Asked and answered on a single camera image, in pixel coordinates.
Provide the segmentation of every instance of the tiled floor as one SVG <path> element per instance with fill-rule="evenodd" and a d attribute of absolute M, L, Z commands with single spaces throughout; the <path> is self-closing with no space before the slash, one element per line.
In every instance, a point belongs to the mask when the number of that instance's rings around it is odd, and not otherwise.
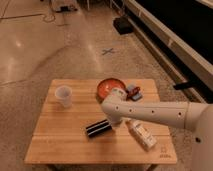
<path fill-rule="evenodd" d="M 7 0 L 0 2 L 2 15 Z M 112 26 L 117 14 L 105 3 L 88 12 L 55 14 L 0 22 L 0 170 L 43 171 L 23 162 L 48 86 L 54 78 L 152 78 L 162 101 L 187 100 L 134 34 L 120 36 Z M 46 14 L 47 0 L 12 0 L 4 17 Z M 114 48 L 115 53 L 102 55 Z M 171 129 L 178 154 L 175 166 L 188 170 L 191 134 Z M 141 166 L 67 166 L 66 170 L 139 170 Z"/>

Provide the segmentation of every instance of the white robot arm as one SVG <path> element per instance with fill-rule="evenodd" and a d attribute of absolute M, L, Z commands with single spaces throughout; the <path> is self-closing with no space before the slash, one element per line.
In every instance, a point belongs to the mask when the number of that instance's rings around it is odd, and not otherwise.
<path fill-rule="evenodd" d="M 192 171 L 213 170 L 213 105 L 189 102 L 133 103 L 126 92 L 114 88 L 102 102 L 102 110 L 113 126 L 122 117 L 155 122 L 195 132 Z"/>

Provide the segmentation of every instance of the red bowl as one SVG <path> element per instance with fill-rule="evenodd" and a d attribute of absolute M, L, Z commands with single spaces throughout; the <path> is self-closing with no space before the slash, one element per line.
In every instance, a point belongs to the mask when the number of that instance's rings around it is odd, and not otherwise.
<path fill-rule="evenodd" d="M 115 87 L 121 88 L 124 91 L 126 90 L 125 84 L 119 79 L 108 78 L 101 81 L 97 87 L 97 95 L 100 98 L 100 100 L 103 101 L 108 96 L 110 91 Z"/>

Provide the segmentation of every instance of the table top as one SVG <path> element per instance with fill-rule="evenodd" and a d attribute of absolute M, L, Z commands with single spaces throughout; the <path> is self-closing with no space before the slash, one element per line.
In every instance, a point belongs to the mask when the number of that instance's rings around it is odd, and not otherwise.
<path fill-rule="evenodd" d="M 89 139 L 86 126 L 106 118 L 96 100 L 101 80 L 53 80 L 25 157 L 28 164 L 175 164 L 176 153 L 167 126 L 143 122 L 157 139 L 149 152 L 130 135 L 123 122 L 116 131 Z M 141 87 L 141 102 L 159 101 L 152 79 L 123 79 L 126 85 Z M 63 108 L 55 99 L 58 86 L 73 90 L 72 108 Z"/>

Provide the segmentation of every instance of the white cup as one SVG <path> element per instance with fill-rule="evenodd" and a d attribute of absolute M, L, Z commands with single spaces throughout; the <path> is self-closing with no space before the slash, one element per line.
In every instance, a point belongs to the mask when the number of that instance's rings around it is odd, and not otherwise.
<path fill-rule="evenodd" d="M 72 89 L 70 87 L 58 87 L 55 90 L 55 97 L 65 108 L 72 106 Z"/>

